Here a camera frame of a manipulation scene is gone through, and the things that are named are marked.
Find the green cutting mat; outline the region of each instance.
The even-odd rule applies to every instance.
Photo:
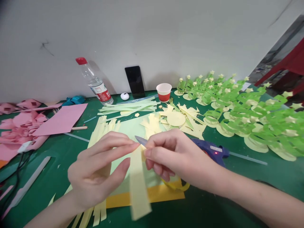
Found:
[[[147,91],[146,95],[156,94],[156,91]],[[187,101],[178,98],[172,92],[174,103],[180,102],[187,107],[198,107],[200,113],[212,110],[211,106],[200,106],[195,101]],[[114,103],[122,102],[119,95],[114,95]],[[98,109],[102,107],[97,98],[86,99],[88,106],[75,126],[82,126],[83,122],[96,116]],[[16,114],[2,115],[0,120],[12,118]],[[122,121],[135,118],[134,115],[121,118]],[[73,131],[72,134],[90,139],[95,128],[97,118],[86,123],[87,130]],[[203,134],[205,140],[217,145],[222,145],[230,151],[248,155],[265,161],[267,166],[246,161],[238,157],[225,159],[226,167],[236,173],[254,180],[266,181],[280,190],[304,201],[304,158],[298,158],[295,162],[281,159],[272,151],[261,154],[249,149],[244,139],[239,136],[226,138],[216,129],[206,127]],[[56,193],[55,200],[64,194],[69,186],[67,170],[76,160],[79,152],[87,148],[88,143],[67,135],[53,135],[32,155],[30,162],[20,172],[20,187],[23,187],[32,173],[46,156],[52,156],[44,171],[38,176],[28,193],[15,208],[11,209],[2,221],[3,227],[23,227],[35,215],[42,211]],[[0,170],[0,181],[9,176],[17,167],[19,157],[14,158],[6,167]],[[11,178],[2,189],[15,184],[15,177]],[[166,201],[152,204],[152,213],[140,220],[131,221],[129,207],[112,208],[107,210],[107,219],[98,227],[260,227],[263,226],[258,219],[222,197],[207,193],[191,186],[185,192],[186,199]],[[91,218],[88,227],[92,227]]]

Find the black phone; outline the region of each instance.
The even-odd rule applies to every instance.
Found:
[[[126,67],[124,69],[128,78],[130,89],[134,99],[144,98],[145,89],[143,88],[142,73],[139,66]]]

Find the hand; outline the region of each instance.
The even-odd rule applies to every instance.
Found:
[[[138,146],[139,143],[127,135],[111,131],[79,153],[77,161],[69,167],[68,178],[81,212],[104,201],[123,182],[130,158],[124,159],[110,175],[111,162],[133,152]]]
[[[165,181],[176,173],[191,185],[218,193],[217,181],[226,172],[178,129],[151,136],[146,144],[147,169]]]

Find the red paper cup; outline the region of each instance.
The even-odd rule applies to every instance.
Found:
[[[172,89],[172,86],[168,83],[162,83],[156,87],[156,90],[158,93],[158,98],[159,98],[160,102],[166,103],[169,101],[171,89]]]

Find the left hand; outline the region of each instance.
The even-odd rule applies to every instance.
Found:
[[[123,182],[130,158],[124,159],[110,175],[111,162],[132,153],[138,146],[127,135],[111,131],[79,153],[68,169],[68,178],[73,187],[71,194],[81,212],[104,201]]]

